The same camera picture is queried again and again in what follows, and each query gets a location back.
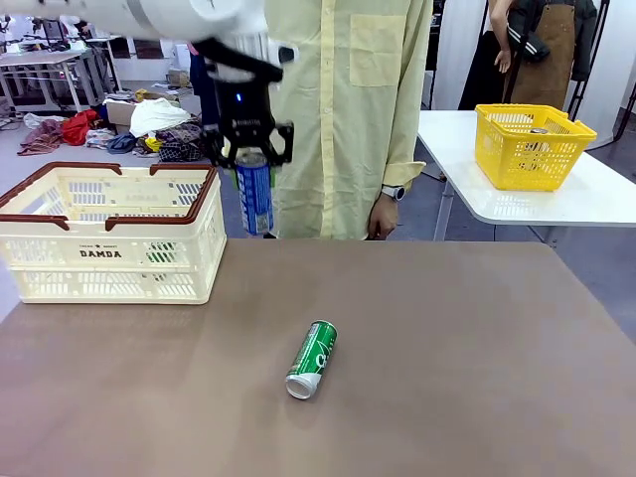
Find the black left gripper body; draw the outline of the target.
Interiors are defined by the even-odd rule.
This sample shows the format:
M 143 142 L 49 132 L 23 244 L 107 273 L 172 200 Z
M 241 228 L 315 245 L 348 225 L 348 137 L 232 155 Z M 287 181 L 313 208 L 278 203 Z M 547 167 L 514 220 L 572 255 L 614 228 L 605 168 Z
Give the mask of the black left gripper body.
M 259 80 L 214 81 L 219 129 L 226 138 L 268 138 L 275 126 L 269 86 Z

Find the person's left hand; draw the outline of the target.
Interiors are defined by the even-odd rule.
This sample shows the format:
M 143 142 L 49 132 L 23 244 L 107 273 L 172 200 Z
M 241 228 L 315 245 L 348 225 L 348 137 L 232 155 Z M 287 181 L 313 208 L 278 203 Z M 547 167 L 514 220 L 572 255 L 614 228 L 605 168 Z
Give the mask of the person's left hand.
M 398 203 L 381 194 L 376 200 L 369 219 L 368 238 L 386 240 L 398 225 Z

